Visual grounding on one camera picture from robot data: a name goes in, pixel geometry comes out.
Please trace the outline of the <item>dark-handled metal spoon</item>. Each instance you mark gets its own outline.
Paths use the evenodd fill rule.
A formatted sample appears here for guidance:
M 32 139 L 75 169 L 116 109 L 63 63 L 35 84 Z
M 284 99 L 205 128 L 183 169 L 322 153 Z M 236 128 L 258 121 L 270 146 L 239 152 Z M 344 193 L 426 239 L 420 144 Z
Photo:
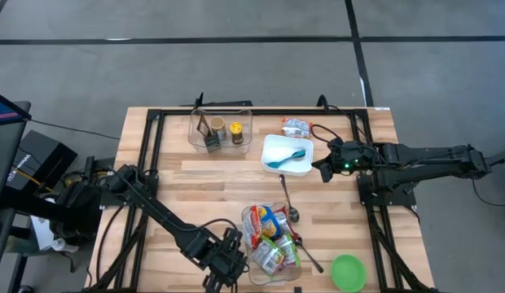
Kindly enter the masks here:
M 314 267 L 318 270 L 319 273 L 323 273 L 324 269 L 323 267 L 319 264 L 319 262 L 316 261 L 315 258 L 312 257 L 312 255 L 307 251 L 307 249 L 304 246 L 303 240 L 301 236 L 297 236 L 295 239 L 295 243 L 297 246 L 299 246 L 305 254 L 309 257 L 310 261 L 314 265 Z

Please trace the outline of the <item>pink and green ramen packet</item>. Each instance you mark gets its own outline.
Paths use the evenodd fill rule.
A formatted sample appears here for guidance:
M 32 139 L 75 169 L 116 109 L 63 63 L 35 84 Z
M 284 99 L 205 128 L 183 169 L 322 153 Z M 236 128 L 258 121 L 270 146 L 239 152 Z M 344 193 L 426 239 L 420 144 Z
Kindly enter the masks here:
M 289 232 L 286 232 L 274 241 L 276 246 L 284 254 L 284 259 L 282 262 L 283 267 L 287 266 L 301 266 L 301 259 L 296 251 L 296 244 Z

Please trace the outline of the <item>black box with white print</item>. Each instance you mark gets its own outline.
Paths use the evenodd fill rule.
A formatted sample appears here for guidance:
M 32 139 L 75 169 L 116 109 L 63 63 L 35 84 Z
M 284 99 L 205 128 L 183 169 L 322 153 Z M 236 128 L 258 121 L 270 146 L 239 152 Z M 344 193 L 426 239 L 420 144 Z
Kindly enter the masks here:
M 62 142 L 30 130 L 20 141 L 6 186 L 30 194 L 40 185 L 53 189 L 76 158 Z

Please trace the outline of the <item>teal plastic spoon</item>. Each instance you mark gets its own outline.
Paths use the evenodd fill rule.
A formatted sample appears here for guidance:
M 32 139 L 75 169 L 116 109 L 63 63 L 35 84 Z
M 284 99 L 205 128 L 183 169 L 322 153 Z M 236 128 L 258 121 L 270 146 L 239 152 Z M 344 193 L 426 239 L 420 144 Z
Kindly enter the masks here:
M 288 160 L 294 160 L 294 159 L 300 159 L 306 155 L 306 150 L 299 150 L 294 153 L 292 153 L 289 157 L 282 159 L 280 161 L 273 161 L 269 162 L 267 164 L 268 167 L 270 168 L 279 168 L 281 165 L 283 165 L 286 161 Z

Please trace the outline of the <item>green black pepper tin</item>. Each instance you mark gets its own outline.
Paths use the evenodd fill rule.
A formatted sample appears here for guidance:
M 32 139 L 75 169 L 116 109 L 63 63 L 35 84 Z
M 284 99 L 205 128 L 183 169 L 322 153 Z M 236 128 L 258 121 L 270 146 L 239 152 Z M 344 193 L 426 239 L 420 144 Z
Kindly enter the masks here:
M 206 137 L 204 139 L 204 144 L 208 153 L 213 153 L 221 149 L 220 139 L 217 134 Z

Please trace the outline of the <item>orange-edged ramen packet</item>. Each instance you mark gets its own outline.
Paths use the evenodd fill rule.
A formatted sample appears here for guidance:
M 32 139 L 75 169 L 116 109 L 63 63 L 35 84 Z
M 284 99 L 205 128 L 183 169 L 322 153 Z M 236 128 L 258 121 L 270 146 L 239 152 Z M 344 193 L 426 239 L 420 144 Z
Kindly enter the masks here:
M 294 118 L 283 118 L 283 134 L 290 138 L 309 138 L 311 123 Z

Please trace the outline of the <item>silver metal spoon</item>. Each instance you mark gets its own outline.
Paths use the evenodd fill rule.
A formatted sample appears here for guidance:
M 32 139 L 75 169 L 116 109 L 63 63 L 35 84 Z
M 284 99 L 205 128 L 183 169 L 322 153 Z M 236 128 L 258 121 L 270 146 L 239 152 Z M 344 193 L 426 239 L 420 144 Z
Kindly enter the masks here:
M 284 194 L 286 196 L 286 199 L 287 199 L 287 202 L 288 202 L 289 219 L 290 219 L 291 222 L 297 223 L 300 220 L 300 214 L 299 214 L 299 212 L 291 204 L 289 193 L 288 193 L 288 189 L 287 189 L 287 185 L 286 185 L 285 176 L 283 174 L 280 174 L 279 175 L 279 180 L 280 180 L 280 183 L 281 183 L 281 185 L 283 187 L 283 192 L 284 192 Z

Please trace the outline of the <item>black aluminium rig frame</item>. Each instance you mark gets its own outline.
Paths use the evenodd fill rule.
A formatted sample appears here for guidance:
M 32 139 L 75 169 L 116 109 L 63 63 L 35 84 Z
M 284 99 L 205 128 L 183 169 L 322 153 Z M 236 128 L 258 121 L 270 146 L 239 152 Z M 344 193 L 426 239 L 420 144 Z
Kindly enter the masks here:
M 158 107 L 129 107 L 117 148 L 115 167 L 138 163 L 147 123 L 148 110 Z M 158 155 L 159 185 L 157 198 L 182 220 L 203 224 L 223 217 L 241 227 L 241 212 L 247 206 L 282 202 L 284 197 L 278 174 L 268 173 L 261 166 L 261 152 L 267 134 L 282 133 L 282 118 L 293 117 L 321 124 L 343 139 L 353 138 L 346 117 L 326 114 L 320 107 L 250 107 L 252 112 L 252 144 L 244 155 L 202 154 L 187 141 L 191 109 L 165 107 L 161 110 L 187 114 L 166 114 Z M 367 127 L 363 130 L 374 141 L 397 142 L 397 134 L 389 109 L 358 107 L 367 111 Z M 254 285 L 248 273 L 240 277 L 239 293 L 294 293 L 294 287 L 308 292 L 340 292 L 331 278 L 332 261 L 340 255 L 356 256 L 366 269 L 367 282 L 362 292 L 380 292 L 374 250 L 367 221 L 367 211 L 359 202 L 356 177 L 335 175 L 322 183 L 319 171 L 313 168 L 304 177 L 286 176 L 292 204 L 301 219 L 295 230 L 302 236 L 305 248 L 324 268 L 319 273 L 309 257 L 301 251 L 301 276 L 288 282 Z M 89 271 L 92 285 L 105 273 L 121 251 L 129 208 L 114 218 L 101 247 L 101 238 L 109 220 L 118 208 L 106 208 L 99 224 Z M 427 287 L 434 287 L 418 218 L 407 208 L 388 207 L 390 228 L 397 252 L 411 272 Z M 173 236 L 155 221 L 148 220 L 143 244 L 143 259 L 138 276 L 137 292 L 204 292 L 204 276 L 174 245 Z

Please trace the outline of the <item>blue ramen packet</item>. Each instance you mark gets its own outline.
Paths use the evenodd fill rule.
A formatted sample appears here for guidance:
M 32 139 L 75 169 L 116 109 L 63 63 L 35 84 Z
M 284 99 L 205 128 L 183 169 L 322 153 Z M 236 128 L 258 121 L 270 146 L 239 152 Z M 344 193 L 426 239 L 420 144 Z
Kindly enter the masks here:
M 267 238 L 277 238 L 280 236 L 281 229 L 272 210 L 267 206 L 260 206 L 257 212 L 260 217 L 262 234 Z

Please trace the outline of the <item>tan-lid clear spice jar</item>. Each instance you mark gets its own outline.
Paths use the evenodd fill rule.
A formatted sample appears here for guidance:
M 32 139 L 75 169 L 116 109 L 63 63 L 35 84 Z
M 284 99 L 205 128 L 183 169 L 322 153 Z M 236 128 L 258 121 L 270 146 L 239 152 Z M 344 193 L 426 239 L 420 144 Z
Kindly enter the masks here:
M 226 122 L 222 116 L 212 117 L 209 125 L 220 141 L 226 140 Z

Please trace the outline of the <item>white paper sheet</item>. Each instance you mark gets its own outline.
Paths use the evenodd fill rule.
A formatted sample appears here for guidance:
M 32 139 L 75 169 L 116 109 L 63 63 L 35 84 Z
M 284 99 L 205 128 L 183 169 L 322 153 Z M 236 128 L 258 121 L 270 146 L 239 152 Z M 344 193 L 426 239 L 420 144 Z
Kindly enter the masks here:
M 40 251 L 51 249 L 55 235 L 51 231 L 50 221 L 38 216 L 31 216 L 32 227 L 36 235 L 37 245 Z

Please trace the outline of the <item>clear plastic bin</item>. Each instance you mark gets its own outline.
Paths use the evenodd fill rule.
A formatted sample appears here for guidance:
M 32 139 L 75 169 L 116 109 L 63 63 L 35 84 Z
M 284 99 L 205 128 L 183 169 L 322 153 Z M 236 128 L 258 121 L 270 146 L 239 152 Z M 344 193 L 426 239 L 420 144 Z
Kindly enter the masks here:
M 272 203 L 272 204 L 259 204 L 256 205 L 257 208 L 260 206 L 267 206 L 269 207 L 272 212 L 275 210 L 286 207 L 288 211 L 288 217 L 289 217 L 289 207 L 285 203 Z M 242 213 L 241 213 L 241 219 L 243 217 L 243 214 L 247 208 L 245 208 Z M 280 236 L 277 238 L 270 238 L 271 241 L 277 240 Z M 256 263 L 256 261 L 253 259 L 252 253 L 253 249 L 251 249 L 247 243 L 245 242 L 245 247 L 246 247 L 246 252 L 247 252 L 247 257 L 248 257 L 248 276 L 250 281 L 255 284 L 255 285 L 266 285 L 268 283 L 272 282 L 288 282 L 288 281 L 293 281 L 296 280 L 300 277 L 301 275 L 301 266 L 296 267 L 296 266 L 287 266 L 283 267 L 283 265 L 280 266 L 279 271 L 274 274 L 274 275 L 269 275 L 266 274 L 261 267 Z
M 226 140 L 220 141 L 221 149 L 219 151 L 208 153 L 204 144 L 205 137 L 196 129 L 200 116 L 205 116 L 209 123 L 214 116 L 222 116 L 226 122 Z M 244 141 L 241 144 L 234 144 L 231 141 L 230 125 L 233 122 L 239 122 L 243 126 Z M 187 141 L 199 152 L 210 155 L 242 155 L 249 151 L 253 140 L 253 114 L 247 109 L 215 111 L 195 109 L 190 115 L 189 132 Z

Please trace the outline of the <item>red and white ramen packet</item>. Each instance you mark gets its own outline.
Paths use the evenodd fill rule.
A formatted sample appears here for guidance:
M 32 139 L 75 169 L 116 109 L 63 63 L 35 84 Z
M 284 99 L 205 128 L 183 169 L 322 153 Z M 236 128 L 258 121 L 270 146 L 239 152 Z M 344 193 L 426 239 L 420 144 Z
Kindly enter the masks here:
M 286 207 L 279 208 L 274 211 L 274 217 L 278 222 L 280 233 L 286 234 L 289 233 L 292 238 L 296 237 L 296 233 L 293 231 L 291 222 L 288 217 L 288 211 Z

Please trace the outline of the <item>computer monitor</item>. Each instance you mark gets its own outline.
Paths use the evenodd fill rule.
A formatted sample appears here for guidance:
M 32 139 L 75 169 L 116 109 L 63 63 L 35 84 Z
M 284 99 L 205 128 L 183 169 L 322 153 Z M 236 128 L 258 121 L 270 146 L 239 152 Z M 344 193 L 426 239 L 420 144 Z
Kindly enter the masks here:
M 26 123 L 31 119 L 30 108 L 29 101 L 12 102 L 0 94 L 0 196 Z

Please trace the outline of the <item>red beef ramen packet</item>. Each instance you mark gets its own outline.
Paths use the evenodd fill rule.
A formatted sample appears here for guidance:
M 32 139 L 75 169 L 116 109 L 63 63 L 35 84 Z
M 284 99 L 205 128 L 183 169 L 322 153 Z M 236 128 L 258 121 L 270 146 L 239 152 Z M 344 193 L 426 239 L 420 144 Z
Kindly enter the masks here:
M 255 250 L 261 241 L 261 220 L 256 205 L 245 210 L 242 223 L 245 242 L 251 249 Z

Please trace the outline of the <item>white plastic bin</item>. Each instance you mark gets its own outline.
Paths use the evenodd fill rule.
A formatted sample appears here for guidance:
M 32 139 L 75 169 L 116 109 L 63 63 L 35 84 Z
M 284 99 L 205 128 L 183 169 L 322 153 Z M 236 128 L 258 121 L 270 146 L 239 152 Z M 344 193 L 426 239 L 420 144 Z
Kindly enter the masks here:
M 287 159 L 295 152 L 303 150 L 305 150 L 305 155 L 301 158 L 287 160 L 278 168 L 268 166 L 268 163 Z M 309 139 L 268 134 L 263 143 L 261 165 L 269 173 L 304 177 L 312 169 L 313 155 L 314 144 Z

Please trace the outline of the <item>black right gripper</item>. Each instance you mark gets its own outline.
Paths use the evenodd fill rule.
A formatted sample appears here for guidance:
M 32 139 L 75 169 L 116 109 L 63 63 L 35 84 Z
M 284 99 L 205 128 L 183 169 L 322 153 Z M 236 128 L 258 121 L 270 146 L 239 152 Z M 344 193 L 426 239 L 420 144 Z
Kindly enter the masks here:
M 319 169 L 323 182 L 329 182 L 334 173 L 353 173 L 383 166 L 381 154 L 361 141 L 343 142 L 337 138 L 327 146 L 331 152 L 329 156 L 311 164 Z

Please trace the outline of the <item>green-edged ramen packet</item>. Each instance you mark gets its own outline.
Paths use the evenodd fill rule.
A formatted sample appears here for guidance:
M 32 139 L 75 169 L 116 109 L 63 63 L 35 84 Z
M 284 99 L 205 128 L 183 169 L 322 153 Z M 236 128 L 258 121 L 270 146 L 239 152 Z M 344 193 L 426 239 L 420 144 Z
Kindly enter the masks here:
M 274 275 L 279 271 L 285 254 L 273 241 L 262 235 L 257 248 L 252 252 L 252 258 L 266 274 Z

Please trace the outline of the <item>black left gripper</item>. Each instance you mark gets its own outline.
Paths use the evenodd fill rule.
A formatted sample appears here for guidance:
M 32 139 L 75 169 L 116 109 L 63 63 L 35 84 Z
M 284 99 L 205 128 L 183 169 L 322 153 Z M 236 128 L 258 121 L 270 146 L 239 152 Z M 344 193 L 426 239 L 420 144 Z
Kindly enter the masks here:
M 247 264 L 247 256 L 241 251 L 240 246 L 237 251 L 230 251 L 222 246 L 222 241 L 209 240 L 202 246 L 201 252 L 196 254 L 195 259 L 200 267 L 209 268 L 213 273 L 206 275 L 203 280 L 205 293 L 220 293 L 221 282 L 228 282 L 230 293 L 238 293 L 236 280 L 244 272 Z

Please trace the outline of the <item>green plastic bowl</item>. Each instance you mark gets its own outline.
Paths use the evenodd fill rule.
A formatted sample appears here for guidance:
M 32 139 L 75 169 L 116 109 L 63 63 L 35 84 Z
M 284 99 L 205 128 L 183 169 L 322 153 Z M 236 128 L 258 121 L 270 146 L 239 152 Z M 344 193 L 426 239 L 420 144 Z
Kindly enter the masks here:
M 331 278 L 339 290 L 348 293 L 359 292 L 366 284 L 366 270 L 357 257 L 341 255 L 332 262 Z

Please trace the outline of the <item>black table edge bracket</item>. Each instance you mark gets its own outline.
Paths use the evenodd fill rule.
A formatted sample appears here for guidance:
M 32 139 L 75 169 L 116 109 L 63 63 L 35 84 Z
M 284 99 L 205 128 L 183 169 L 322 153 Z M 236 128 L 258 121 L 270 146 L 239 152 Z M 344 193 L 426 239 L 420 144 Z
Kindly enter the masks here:
M 241 100 L 241 101 L 227 101 L 227 102 L 204 102 L 204 93 L 201 92 L 200 96 L 194 101 L 193 104 L 186 104 L 186 107 L 252 107 L 253 103 L 251 100 Z

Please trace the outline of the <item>yellow-lid dark spice jar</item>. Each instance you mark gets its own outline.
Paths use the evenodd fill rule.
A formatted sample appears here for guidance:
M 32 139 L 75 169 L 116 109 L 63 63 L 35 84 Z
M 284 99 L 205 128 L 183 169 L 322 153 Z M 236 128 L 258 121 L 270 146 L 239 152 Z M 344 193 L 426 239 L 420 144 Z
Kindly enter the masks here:
M 244 141 L 243 138 L 243 126 L 239 122 L 233 122 L 230 125 L 231 141 L 238 145 Z

